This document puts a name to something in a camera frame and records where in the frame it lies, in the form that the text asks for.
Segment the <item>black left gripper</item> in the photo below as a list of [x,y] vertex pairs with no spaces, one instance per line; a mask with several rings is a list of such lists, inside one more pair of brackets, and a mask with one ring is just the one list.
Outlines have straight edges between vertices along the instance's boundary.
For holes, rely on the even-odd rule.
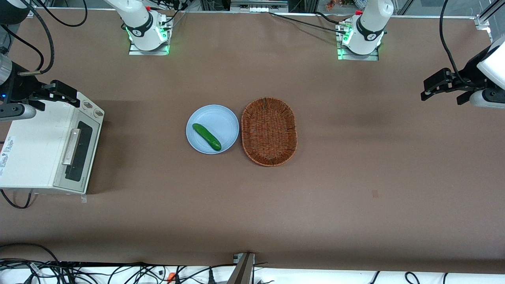
[[[482,59],[471,59],[466,66],[458,72],[460,79],[456,80],[456,86],[464,93],[456,98],[458,105],[470,102],[474,106],[484,106],[482,97],[486,88],[486,76],[478,69],[477,65]],[[442,68],[424,80],[424,91],[420,97],[423,102],[440,93],[454,92],[458,88],[452,86],[454,76],[449,68]]]

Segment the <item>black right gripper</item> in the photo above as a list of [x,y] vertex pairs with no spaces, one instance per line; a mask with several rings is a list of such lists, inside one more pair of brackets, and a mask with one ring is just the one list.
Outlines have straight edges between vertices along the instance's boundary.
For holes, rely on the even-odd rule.
[[[38,81],[36,76],[20,76],[20,72],[27,69],[17,63],[12,64],[9,76],[9,103],[31,105],[38,111],[45,111],[45,103],[33,99],[32,94],[39,91],[45,92],[45,83]],[[81,101],[77,97],[77,90],[59,80],[52,80],[49,84],[50,93],[39,93],[39,100],[49,102],[63,102],[79,108]]]

